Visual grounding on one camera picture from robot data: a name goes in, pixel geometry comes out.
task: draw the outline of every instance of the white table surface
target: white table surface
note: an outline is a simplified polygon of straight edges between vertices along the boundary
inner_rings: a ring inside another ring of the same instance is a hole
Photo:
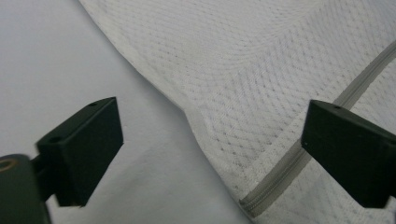
[[[84,105],[117,96],[125,143],[86,207],[53,223],[249,223],[182,111],[111,46],[76,0],[0,2],[0,156],[35,142]]]

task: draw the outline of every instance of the zipper tape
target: zipper tape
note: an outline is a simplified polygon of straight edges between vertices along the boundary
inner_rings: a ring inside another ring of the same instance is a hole
[[[346,109],[361,98],[370,84],[396,58],[396,41],[384,49],[334,100],[335,105]],[[271,172],[239,203],[251,217],[259,216],[291,184],[305,168],[311,156],[302,148],[298,139]]]

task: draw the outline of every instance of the black mount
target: black mount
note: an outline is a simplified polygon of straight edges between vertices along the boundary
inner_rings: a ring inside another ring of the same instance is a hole
[[[1,223],[50,223],[45,201],[84,206],[123,144],[115,97],[91,103],[37,142],[33,160],[0,158]]]

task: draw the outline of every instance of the white fabric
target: white fabric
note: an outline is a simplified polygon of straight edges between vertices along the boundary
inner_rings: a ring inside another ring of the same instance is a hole
[[[396,60],[370,85],[352,112],[396,133]],[[261,216],[259,223],[394,223],[396,200],[384,210],[364,209],[315,161]]]
[[[309,99],[333,101],[396,39],[394,0],[80,1],[237,200],[300,137]]]

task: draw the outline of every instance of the screw hole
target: screw hole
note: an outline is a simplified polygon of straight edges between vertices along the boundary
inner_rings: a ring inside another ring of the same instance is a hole
[[[13,167],[15,164],[17,164],[17,161],[14,159],[5,159],[0,161],[0,172],[8,170],[9,168]]]
[[[61,141],[62,137],[53,137],[49,140],[50,143],[57,143]]]

